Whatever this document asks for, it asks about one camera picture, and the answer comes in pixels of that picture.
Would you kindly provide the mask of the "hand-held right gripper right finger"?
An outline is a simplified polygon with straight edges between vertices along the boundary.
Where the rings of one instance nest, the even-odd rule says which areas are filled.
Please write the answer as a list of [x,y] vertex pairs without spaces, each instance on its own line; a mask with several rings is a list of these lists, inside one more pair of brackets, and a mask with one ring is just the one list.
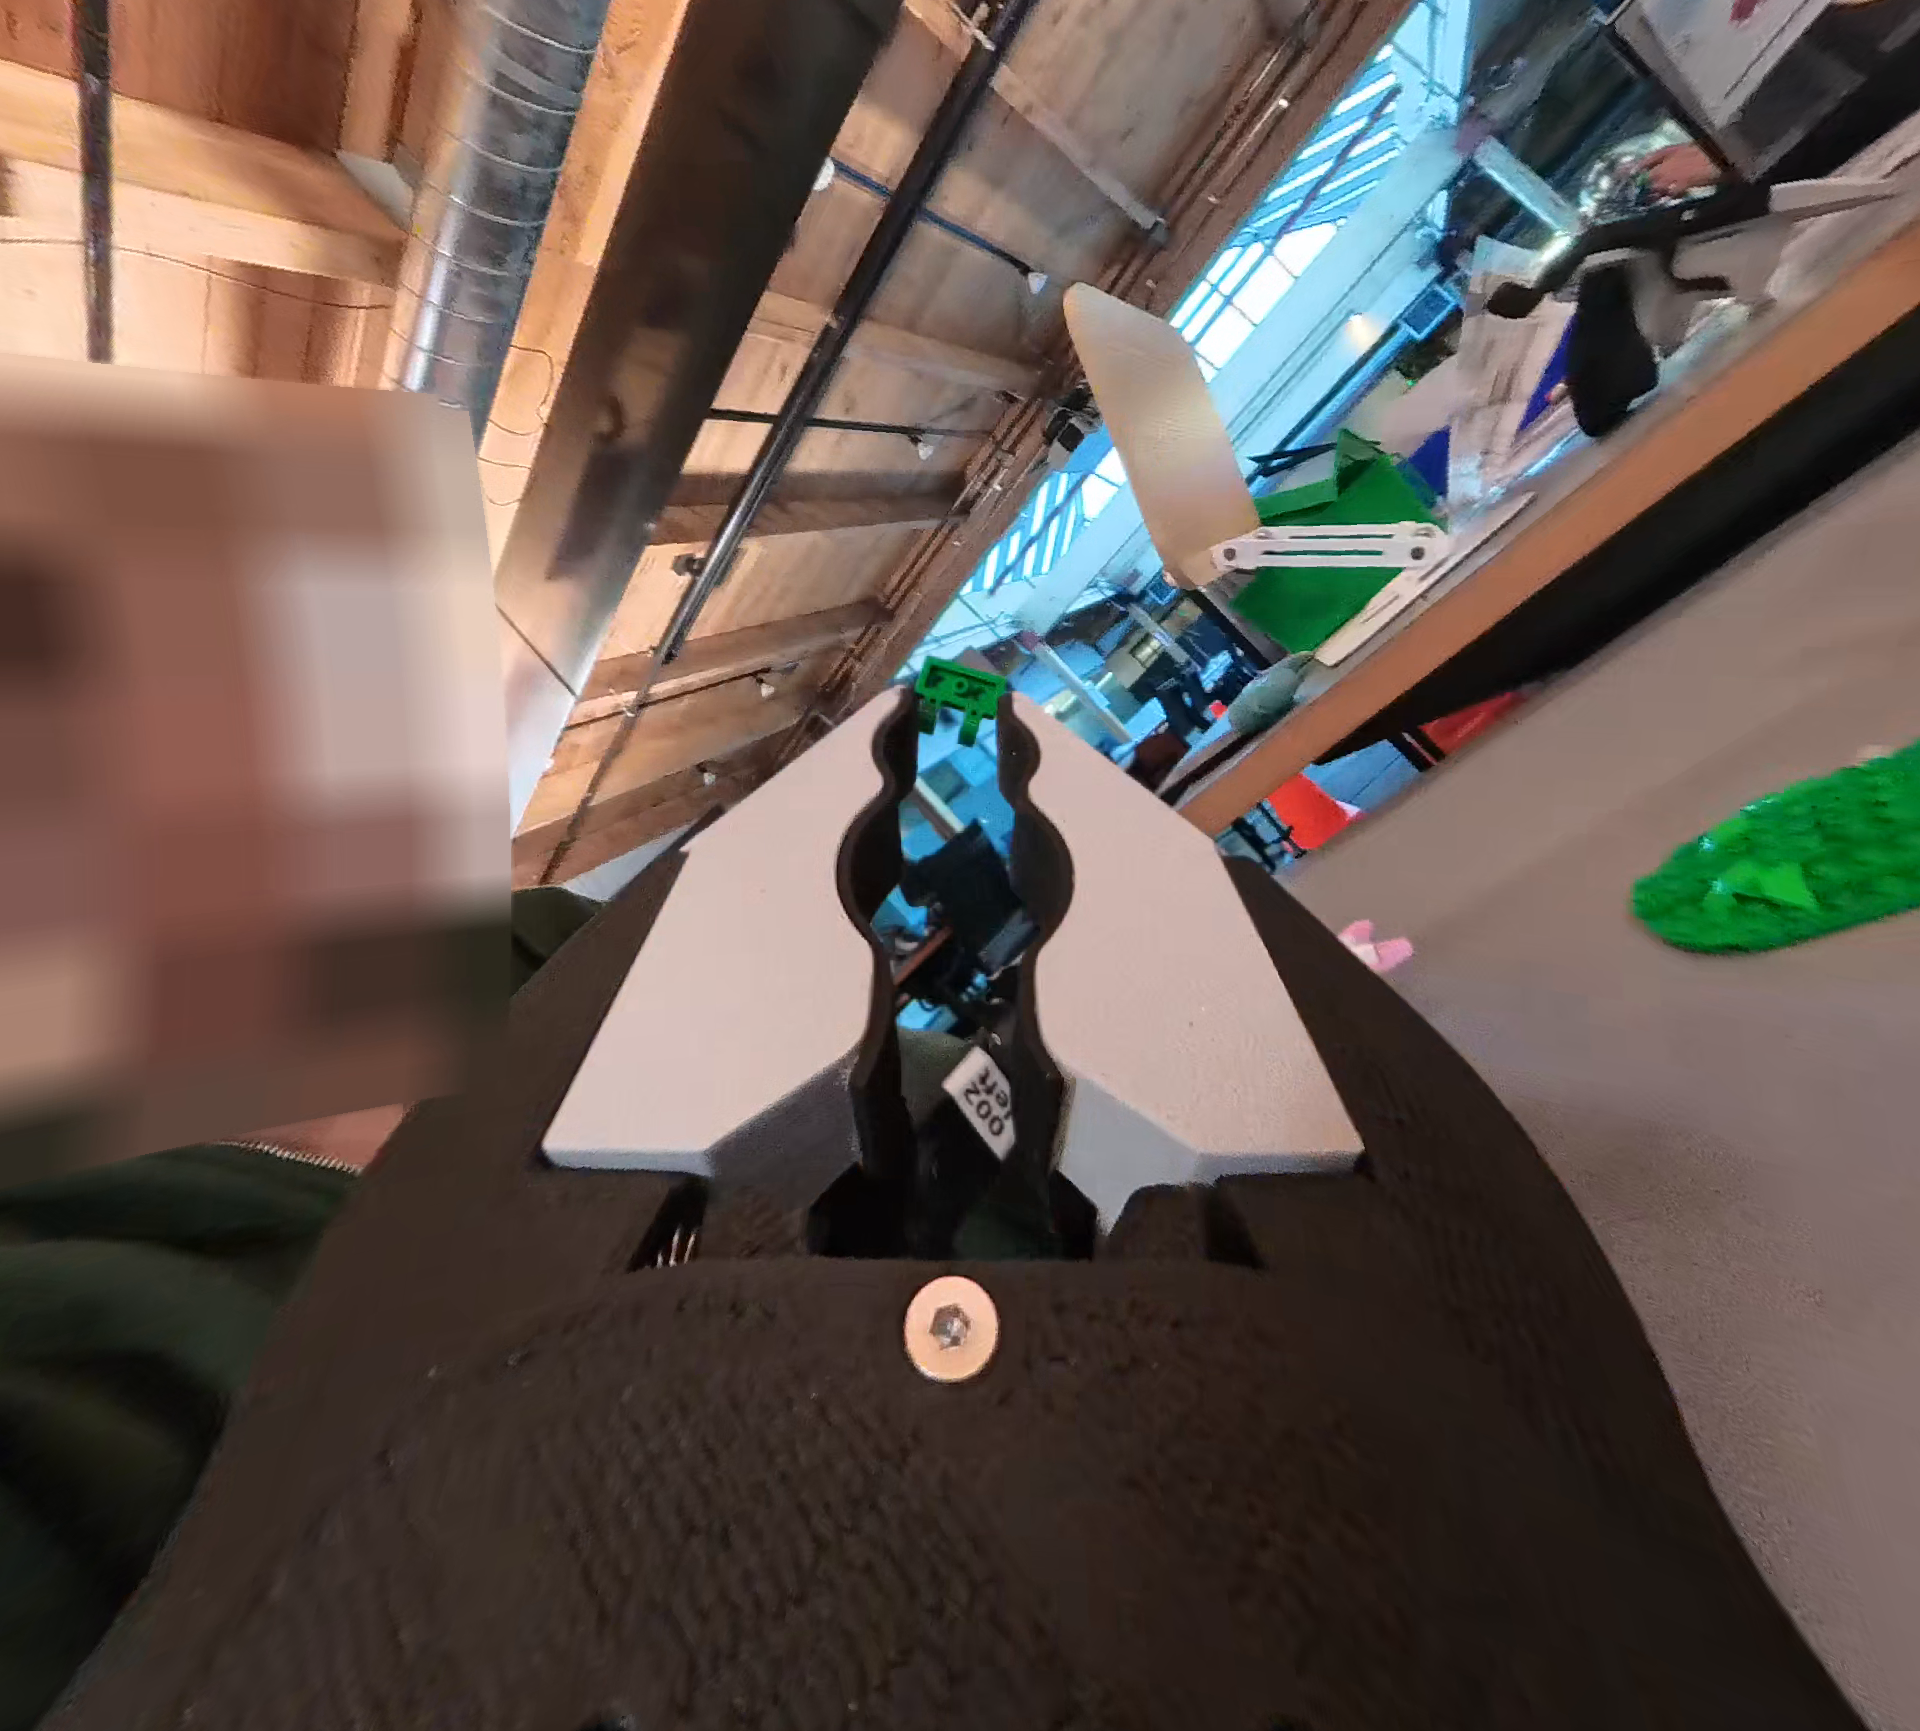
[[1056,1166],[1100,1226],[1143,1188],[1350,1172],[1356,1122],[1215,841],[1020,691],[1002,737],[1037,747],[1025,793],[1069,859],[1038,1038]]

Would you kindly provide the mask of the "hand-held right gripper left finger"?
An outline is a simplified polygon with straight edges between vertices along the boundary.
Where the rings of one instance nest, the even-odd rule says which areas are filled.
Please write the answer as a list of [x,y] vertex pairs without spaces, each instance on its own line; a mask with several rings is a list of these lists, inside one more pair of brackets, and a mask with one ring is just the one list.
[[699,1178],[904,1242],[918,1144],[874,913],[918,745],[889,689],[699,833],[543,1134],[548,1164]]

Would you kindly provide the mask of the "small green lego piece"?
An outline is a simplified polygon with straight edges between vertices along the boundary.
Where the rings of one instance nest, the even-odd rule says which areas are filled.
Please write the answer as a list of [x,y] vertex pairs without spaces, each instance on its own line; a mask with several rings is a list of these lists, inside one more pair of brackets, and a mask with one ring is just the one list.
[[983,727],[997,719],[1008,687],[1008,679],[997,671],[931,655],[915,679],[918,729],[932,735],[950,713],[958,723],[958,743],[970,747]]

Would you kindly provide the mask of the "green lego plant model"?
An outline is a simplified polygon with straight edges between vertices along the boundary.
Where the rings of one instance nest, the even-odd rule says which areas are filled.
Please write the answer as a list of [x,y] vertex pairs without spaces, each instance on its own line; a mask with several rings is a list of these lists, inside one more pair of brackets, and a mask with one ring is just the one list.
[[1680,843],[1634,919],[1698,954],[1759,954],[1918,909],[1918,745],[1785,785]]

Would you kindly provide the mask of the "red chair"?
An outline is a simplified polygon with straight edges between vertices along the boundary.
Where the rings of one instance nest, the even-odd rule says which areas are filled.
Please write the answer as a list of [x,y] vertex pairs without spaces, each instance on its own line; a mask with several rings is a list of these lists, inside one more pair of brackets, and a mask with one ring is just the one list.
[[1299,859],[1324,847],[1418,777],[1464,751],[1477,737],[1499,729],[1526,701],[1528,691],[1507,691],[1411,733],[1311,765],[1281,783],[1260,805],[1279,825],[1281,855]]

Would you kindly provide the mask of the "white chair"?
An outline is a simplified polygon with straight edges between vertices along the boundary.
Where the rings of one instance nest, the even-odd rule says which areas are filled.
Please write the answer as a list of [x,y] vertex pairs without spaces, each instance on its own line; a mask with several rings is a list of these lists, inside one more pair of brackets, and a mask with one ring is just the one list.
[[1071,343],[1144,529],[1186,589],[1263,569],[1426,571],[1455,539],[1422,521],[1267,525],[1189,341],[1090,283],[1064,293]]

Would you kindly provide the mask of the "wooden edged desk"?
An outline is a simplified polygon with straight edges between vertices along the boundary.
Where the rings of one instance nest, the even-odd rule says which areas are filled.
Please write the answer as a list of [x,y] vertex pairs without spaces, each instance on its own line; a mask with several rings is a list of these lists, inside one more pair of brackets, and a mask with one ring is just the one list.
[[1917,433],[1917,223],[1866,237],[1601,445],[1289,715],[1163,783],[1221,833],[1289,779],[1594,657]]

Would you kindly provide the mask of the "black ceiling pipe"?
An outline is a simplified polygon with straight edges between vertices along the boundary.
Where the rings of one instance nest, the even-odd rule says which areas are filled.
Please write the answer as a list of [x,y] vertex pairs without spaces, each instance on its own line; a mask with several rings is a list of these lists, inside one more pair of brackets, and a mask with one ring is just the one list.
[[708,599],[726,579],[757,525],[759,515],[779,489],[780,477],[808,429],[812,407],[829,393],[835,375],[851,351],[853,337],[868,317],[876,295],[894,269],[908,233],[928,205],[935,185],[948,169],[963,133],[980,109],[994,75],[1040,0],[987,0],[980,25],[957,75],[952,77],[928,129],[908,161],[900,183],[889,197],[873,235],[857,257],[835,305],[805,357],[792,387],[774,413],[753,465],[740,479],[717,533],[699,565],[688,573],[687,589],[656,643],[638,687],[649,691],[680,655],[708,609]]

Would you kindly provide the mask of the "person in dark green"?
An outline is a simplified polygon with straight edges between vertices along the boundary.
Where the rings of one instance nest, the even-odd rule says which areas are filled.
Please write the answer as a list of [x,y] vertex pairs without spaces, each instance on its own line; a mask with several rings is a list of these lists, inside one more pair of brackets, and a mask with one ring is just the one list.
[[658,1720],[615,1586],[610,1370],[546,1336],[623,1288],[673,1178],[541,1136],[673,881],[509,1014],[387,1156],[192,1144],[4,1188],[4,1726]]

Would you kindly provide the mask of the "silver spiral air duct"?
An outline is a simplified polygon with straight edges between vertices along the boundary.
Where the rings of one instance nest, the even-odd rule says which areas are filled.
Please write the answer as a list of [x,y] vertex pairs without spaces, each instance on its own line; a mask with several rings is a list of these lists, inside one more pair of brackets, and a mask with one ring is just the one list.
[[397,269],[387,383],[481,445],[612,0],[452,0],[447,75]]

